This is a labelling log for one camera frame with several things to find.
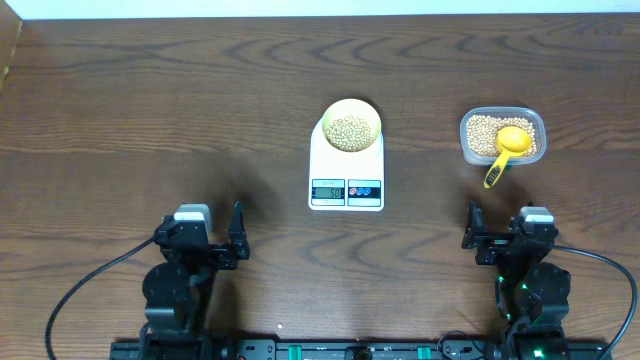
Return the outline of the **yellow plastic measuring scoop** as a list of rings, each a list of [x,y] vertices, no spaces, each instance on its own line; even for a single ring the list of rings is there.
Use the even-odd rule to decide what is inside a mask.
[[[532,139],[522,128],[508,126],[498,131],[496,146],[499,156],[485,176],[485,188],[491,188],[497,183],[511,158],[521,157],[529,151]]]

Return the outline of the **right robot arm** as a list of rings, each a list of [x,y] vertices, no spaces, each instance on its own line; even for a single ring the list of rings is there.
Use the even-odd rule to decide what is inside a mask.
[[[467,208],[461,247],[475,249],[478,265],[498,270],[497,309],[508,328],[486,345],[487,359],[569,359],[562,320],[569,312],[571,275],[546,262],[559,235],[544,207],[525,206],[510,219],[506,232],[487,229],[475,202]]]

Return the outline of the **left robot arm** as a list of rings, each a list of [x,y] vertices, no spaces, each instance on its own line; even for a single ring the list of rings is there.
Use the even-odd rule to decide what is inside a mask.
[[[143,280],[147,323],[140,330],[139,359],[235,356],[232,341],[206,333],[205,315],[216,274],[250,258],[243,211],[241,203],[234,204],[222,244],[209,242],[212,217],[205,204],[183,204],[156,228],[152,240],[165,261]]]

